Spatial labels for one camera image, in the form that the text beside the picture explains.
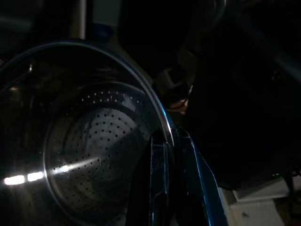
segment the perforated strainer basket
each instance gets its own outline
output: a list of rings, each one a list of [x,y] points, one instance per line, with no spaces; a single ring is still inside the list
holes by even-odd
[[[1,205],[16,225],[125,225],[151,135],[172,136],[147,78],[78,41],[29,50],[0,71]]]

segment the metal colander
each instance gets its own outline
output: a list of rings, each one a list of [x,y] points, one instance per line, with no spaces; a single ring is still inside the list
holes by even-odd
[[[1,203],[10,223],[125,225],[135,167],[151,135],[169,133],[142,75],[82,42],[35,48],[0,74]]]

